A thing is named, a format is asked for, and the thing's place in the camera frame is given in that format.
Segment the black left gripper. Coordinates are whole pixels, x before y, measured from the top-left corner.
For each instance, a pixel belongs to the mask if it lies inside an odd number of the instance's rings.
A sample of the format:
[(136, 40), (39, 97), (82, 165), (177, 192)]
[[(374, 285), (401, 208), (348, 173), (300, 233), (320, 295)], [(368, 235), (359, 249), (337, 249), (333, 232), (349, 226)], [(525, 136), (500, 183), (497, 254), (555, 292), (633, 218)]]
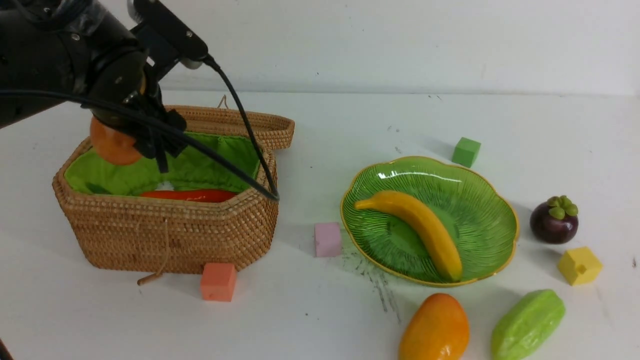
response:
[[(153, 60), (149, 57), (143, 59), (142, 52), (119, 51), (117, 55), (102, 59), (99, 65), (101, 67), (87, 93), (90, 98), (123, 105), (144, 116), (155, 117), (180, 133), (185, 132), (186, 120), (176, 110), (166, 110), (160, 80), (153, 73)], [(182, 140), (161, 134), (115, 112), (96, 107), (92, 107), (91, 112), (103, 125), (135, 138), (134, 146), (142, 158), (155, 158), (161, 174), (169, 171), (167, 155), (176, 158), (186, 148)]]

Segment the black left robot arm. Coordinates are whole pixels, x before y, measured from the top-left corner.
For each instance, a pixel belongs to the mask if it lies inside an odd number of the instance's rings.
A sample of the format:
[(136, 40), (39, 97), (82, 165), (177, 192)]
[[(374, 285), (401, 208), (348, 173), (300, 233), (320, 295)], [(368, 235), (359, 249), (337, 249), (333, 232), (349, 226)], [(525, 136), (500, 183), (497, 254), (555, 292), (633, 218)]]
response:
[(1, 89), (123, 105), (183, 132), (159, 81), (180, 55), (147, 24), (128, 29), (98, 0), (3, 0)]

